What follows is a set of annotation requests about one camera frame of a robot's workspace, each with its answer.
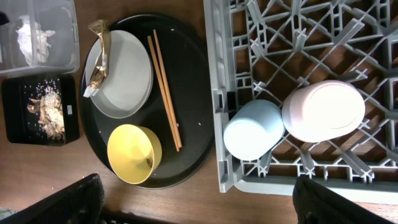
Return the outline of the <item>gold foil wrapper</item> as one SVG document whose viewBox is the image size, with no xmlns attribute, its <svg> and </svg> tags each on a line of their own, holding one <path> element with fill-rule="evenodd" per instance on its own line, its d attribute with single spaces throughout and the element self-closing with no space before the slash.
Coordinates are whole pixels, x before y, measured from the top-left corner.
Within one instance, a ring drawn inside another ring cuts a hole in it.
<svg viewBox="0 0 398 224">
<path fill-rule="evenodd" d="M 111 51 L 111 31 L 109 30 L 108 21 L 104 19 L 94 21 L 88 25 L 88 28 L 99 37 L 101 54 L 97 59 L 95 69 L 91 74 L 89 84 L 83 94 L 86 98 L 96 95 L 107 79 L 109 75 L 109 55 Z"/>
</svg>

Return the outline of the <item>white napkin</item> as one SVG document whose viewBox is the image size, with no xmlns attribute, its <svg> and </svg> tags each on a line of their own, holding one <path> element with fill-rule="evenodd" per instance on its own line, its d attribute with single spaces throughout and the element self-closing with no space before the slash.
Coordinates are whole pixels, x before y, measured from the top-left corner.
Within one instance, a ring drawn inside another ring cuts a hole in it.
<svg viewBox="0 0 398 224">
<path fill-rule="evenodd" d="M 56 34 L 54 30 L 40 30 L 37 22 L 34 23 L 34 27 L 34 31 L 31 31 L 29 21 L 23 20 L 22 26 L 16 30 L 20 51 L 24 55 L 28 65 L 33 64 L 34 57 L 40 63 L 47 61 L 49 48 L 51 47 L 47 39 Z"/>
</svg>

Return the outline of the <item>grey plate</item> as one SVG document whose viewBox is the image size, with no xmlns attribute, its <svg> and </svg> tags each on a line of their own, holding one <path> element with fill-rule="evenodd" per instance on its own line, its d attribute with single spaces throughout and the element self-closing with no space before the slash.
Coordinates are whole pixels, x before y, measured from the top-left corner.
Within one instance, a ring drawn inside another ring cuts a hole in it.
<svg viewBox="0 0 398 224">
<path fill-rule="evenodd" d="M 154 79 L 151 59 L 137 37 L 113 30 L 109 65 L 109 77 L 88 99 L 110 118 L 127 118 L 144 105 L 151 93 Z"/>
</svg>

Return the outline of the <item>yellow bowl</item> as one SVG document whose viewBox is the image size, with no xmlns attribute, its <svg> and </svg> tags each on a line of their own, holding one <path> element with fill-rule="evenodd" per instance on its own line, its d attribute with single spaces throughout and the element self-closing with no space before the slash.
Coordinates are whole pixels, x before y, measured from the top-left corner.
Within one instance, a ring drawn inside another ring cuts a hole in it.
<svg viewBox="0 0 398 224">
<path fill-rule="evenodd" d="M 141 184 L 159 166 L 162 146 L 150 129 L 123 124 L 111 133 L 107 155 L 112 170 L 121 180 Z"/>
</svg>

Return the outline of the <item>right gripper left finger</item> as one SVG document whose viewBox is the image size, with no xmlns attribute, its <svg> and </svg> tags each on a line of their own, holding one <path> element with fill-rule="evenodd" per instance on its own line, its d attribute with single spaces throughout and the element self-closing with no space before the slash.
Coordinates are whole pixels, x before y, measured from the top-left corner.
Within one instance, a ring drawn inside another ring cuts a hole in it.
<svg viewBox="0 0 398 224">
<path fill-rule="evenodd" d="M 98 223 L 103 204 L 103 184 L 100 175 L 93 173 L 1 220 L 1 223 Z"/>
</svg>

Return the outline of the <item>pink cup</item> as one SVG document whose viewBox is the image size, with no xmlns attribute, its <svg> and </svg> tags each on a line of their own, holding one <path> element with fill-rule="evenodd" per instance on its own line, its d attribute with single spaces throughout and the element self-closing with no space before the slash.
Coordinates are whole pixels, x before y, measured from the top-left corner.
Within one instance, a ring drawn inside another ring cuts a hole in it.
<svg viewBox="0 0 398 224">
<path fill-rule="evenodd" d="M 322 142 L 354 131 L 363 121 L 365 103 L 351 84 L 315 83 L 292 92 L 282 106 L 286 130 L 303 142 Z"/>
</svg>

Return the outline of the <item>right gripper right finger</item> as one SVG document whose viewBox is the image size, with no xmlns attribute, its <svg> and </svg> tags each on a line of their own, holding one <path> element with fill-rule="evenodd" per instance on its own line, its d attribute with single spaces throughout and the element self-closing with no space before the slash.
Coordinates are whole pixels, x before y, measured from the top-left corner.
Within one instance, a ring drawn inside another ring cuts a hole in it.
<svg viewBox="0 0 398 224">
<path fill-rule="evenodd" d="M 293 204 L 299 224 L 392 224 L 307 177 L 298 177 Z"/>
</svg>

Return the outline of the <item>blue cup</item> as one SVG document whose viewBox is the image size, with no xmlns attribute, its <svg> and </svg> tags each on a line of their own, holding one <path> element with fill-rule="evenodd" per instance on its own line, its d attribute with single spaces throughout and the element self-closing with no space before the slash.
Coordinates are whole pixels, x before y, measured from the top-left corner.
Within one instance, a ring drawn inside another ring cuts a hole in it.
<svg viewBox="0 0 398 224">
<path fill-rule="evenodd" d="M 253 161 L 270 151 L 284 132 L 279 107 L 267 100 L 252 100 L 228 122 L 223 141 L 234 157 Z"/>
</svg>

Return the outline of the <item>wooden chopstick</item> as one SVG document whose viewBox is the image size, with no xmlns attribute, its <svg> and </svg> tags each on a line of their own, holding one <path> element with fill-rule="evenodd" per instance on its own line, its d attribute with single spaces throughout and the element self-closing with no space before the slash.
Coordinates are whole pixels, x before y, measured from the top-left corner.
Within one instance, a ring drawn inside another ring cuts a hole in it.
<svg viewBox="0 0 398 224">
<path fill-rule="evenodd" d="M 180 148 L 179 148 L 178 143 L 177 143 L 177 136 L 176 136 L 176 133 L 175 133 L 175 130 L 174 130 L 172 117 L 171 117 L 171 114 L 170 114 L 170 109 L 169 109 L 169 104 L 168 104 L 168 101 L 167 101 L 167 96 L 166 96 L 166 92 L 165 92 L 165 88 L 164 88 L 164 83 L 162 81 L 161 72 L 160 72 L 160 68 L 159 68 L 159 63 L 157 61 L 157 56 L 156 56 L 154 45 L 153 45 L 153 42 L 152 42 L 152 37 L 150 35 L 147 36 L 147 41 L 149 43 L 150 54 L 151 54 L 151 57 L 152 57 L 152 61 L 154 63 L 155 73 L 156 73 L 157 81 L 158 81 L 158 84 L 159 84 L 160 92 L 161 92 L 161 95 L 162 95 L 162 100 L 163 100 L 163 103 L 164 103 L 164 107 L 165 107 L 165 111 L 166 111 L 166 114 L 167 114 L 167 118 L 168 118 L 168 121 L 169 121 L 170 130 L 172 132 L 172 136 L 173 136 L 173 139 L 174 139 L 175 148 L 176 148 L 177 152 L 179 152 Z"/>
<path fill-rule="evenodd" d="M 169 90 L 169 85 L 168 85 L 168 81 L 167 81 L 167 76 L 166 76 L 166 72 L 165 72 L 165 67 L 164 67 L 164 61 L 162 58 L 162 52 L 160 49 L 160 45 L 159 45 L 159 40 L 158 40 L 158 36 L 157 36 L 157 32 L 154 29 L 153 30 L 154 33 L 154 39 L 155 39 L 155 44 L 156 44 L 156 49 L 157 49 L 157 56 L 158 56 L 158 61 L 159 61 L 159 65 L 160 65 L 160 71 L 161 71 L 161 75 L 162 75 L 162 81 L 164 84 L 164 89 L 165 89 L 165 95 L 167 98 L 167 104 L 168 104 L 168 109 L 169 109 L 169 113 L 170 113 L 170 118 L 172 121 L 172 127 L 173 127 L 173 131 L 174 131 L 174 138 L 176 140 L 177 143 L 177 152 L 180 151 L 180 148 L 182 147 L 182 142 L 180 139 L 180 133 L 178 130 L 178 126 L 177 126 L 177 120 L 175 117 L 175 112 L 174 112 L 174 107 L 173 107 L 173 103 L 172 103 L 172 98 L 170 95 L 170 90 Z"/>
</svg>

